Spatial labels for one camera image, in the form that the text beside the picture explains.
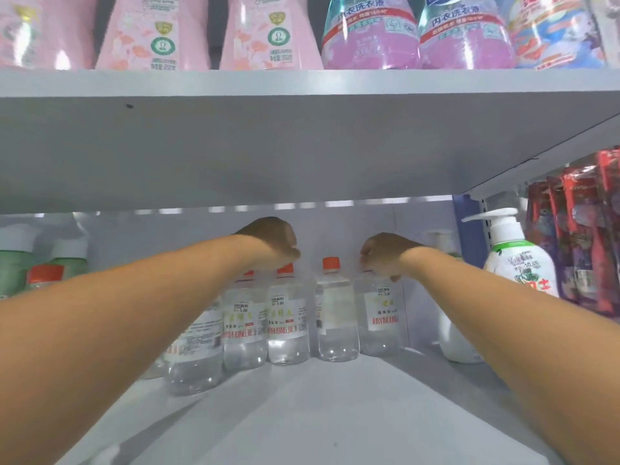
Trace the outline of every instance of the fist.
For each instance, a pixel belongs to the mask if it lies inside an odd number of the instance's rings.
[[[405,272],[402,255],[417,246],[422,245],[393,233],[379,233],[362,246],[360,262],[364,269],[390,276],[396,282]]]
[[[253,265],[248,269],[276,270],[301,256],[295,248],[297,238],[293,227],[277,217],[254,220],[236,235],[252,238]]]

